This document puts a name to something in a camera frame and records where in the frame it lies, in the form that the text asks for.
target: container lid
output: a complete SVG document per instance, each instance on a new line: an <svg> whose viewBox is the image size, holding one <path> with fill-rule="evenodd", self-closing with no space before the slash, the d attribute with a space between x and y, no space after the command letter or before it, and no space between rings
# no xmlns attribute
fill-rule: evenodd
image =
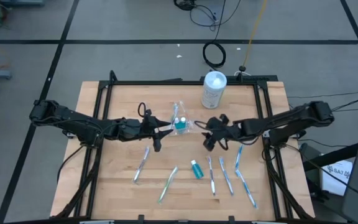
<svg viewBox="0 0 358 224"><path fill-rule="evenodd" d="M208 72L208 74L206 74L204 82L206 82L206 84L210 88L222 89L226 86L227 79L226 79L226 76L223 75L223 73L218 72L218 71L212 71L212 72Z"/></svg>

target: wooden tabletop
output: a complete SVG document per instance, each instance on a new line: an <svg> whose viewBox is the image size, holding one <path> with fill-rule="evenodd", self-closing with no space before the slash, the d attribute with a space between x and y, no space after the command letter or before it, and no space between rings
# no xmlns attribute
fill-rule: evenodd
<svg viewBox="0 0 358 224"><path fill-rule="evenodd" d="M83 82L76 107L78 112L92 116L97 87L98 82ZM269 82L268 89L273 113L288 110L283 83ZM185 103L191 120L207 122L210 117L218 117L222 113L231 121L257 117L251 86L227 86L219 107L214 110L207 110L202 106L202 92L202 86L113 86L108 118L140 119L137 107L140 102L145 102L154 116L169 121L173 102L180 100ZM266 116L263 93L260 92L260 95ZM162 139L160 152L152 150L152 141L149 139L132 142L104 141L92 218L136 220L138 215L143 214L146 220L227 220L230 215L234 215L238 221L274 220L268 173L261 158L261 140L244 148L240 163L240 171L259 207L254 209L241 180L234 173L234 161L240 144L230 141L228 151L216 145L213 152L208 152L203 146L204 137L200 132L201 130L195 129L191 134L165 137ZM288 143L296 146L295 140ZM68 140L65 157L78 146L78 140ZM144 156L146 146L151 149L149 158L137 184L133 184L135 170ZM211 192L206 160L208 155L212 157L215 197ZM84 156L85 150L78 153L62 169L51 215L60 212L76 192ZM219 165L219 156L224 158L234 196L231 196L227 187ZM204 172L201 180L195 178L191 169L190 161L193 159ZM314 216L300 154L293 149L284 148L282 159L290 192L306 212ZM160 205L157 200L175 166L178 166L178 172ZM281 213L285 217L281 191L279 188L277 190ZM88 191L84 196L82 215L85 214L87 201Z"/></svg>

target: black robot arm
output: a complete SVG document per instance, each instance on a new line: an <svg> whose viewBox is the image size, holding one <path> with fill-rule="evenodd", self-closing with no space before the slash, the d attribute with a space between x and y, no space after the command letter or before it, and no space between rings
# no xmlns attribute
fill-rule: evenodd
<svg viewBox="0 0 358 224"><path fill-rule="evenodd" d="M55 126L77 136L81 145L97 147L105 138L108 140L133 141L136 139L152 138L154 150L161 150L160 140L172 130L156 131L156 129L170 125L169 122L160 121L151 116L150 109L144 106L144 113L138 119L96 119L85 114L77 113L53 100L36 100L30 114L30 120L35 126Z"/></svg>
<svg viewBox="0 0 358 224"><path fill-rule="evenodd" d="M322 101L312 101L264 119L252 118L233 121L232 126L227 125L229 119L225 114L221 114L219 118L210 118L204 127L209 131L203 133L206 138L204 146L209 151L213 150L216 141L224 139L226 147L223 148L227 150L228 141L251 141L266 131L269 135L270 145L279 146L286 143L291 135L308 127L328 126L334 121L331 109L327 103Z"/></svg>

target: white container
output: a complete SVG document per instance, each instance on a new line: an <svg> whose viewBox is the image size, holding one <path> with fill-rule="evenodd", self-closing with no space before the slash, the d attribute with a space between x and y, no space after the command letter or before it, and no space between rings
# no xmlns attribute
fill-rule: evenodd
<svg viewBox="0 0 358 224"><path fill-rule="evenodd" d="M204 93L201 103L208 109L217 108L226 87L227 79L218 71L208 72L204 79Z"/></svg>

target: clear plastic bag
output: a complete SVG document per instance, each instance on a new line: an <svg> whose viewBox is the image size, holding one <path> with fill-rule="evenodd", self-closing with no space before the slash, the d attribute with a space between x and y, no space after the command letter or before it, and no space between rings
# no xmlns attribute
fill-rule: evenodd
<svg viewBox="0 0 358 224"><path fill-rule="evenodd" d="M190 119L185 109L185 104L182 101L174 102L172 106L172 116L170 129L173 131L170 136L177 136L192 132L194 123Z"/></svg>

